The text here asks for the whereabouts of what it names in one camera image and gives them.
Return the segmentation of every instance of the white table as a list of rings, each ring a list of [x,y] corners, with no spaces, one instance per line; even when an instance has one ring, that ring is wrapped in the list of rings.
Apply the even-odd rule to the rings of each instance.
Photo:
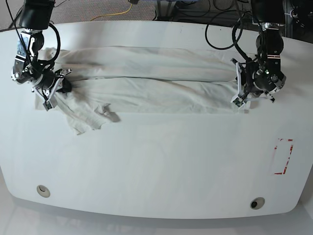
[[[67,50],[211,49],[203,25],[92,22],[57,27]],[[230,44],[230,30],[212,27],[212,43]],[[244,51],[255,52],[256,36],[244,32]],[[45,31],[45,40],[45,47],[56,44],[51,30]],[[47,205],[137,217],[228,218],[292,210],[313,164],[313,46],[284,40],[287,83],[275,104],[264,101],[249,114],[231,116],[119,114],[122,122],[75,136],[61,113],[35,111],[30,87],[11,81],[17,35],[1,33],[0,166],[9,191]],[[284,175],[271,170],[278,138],[293,139],[294,145]],[[51,196],[41,197],[38,185],[48,187]],[[252,210],[257,197],[266,203]]]

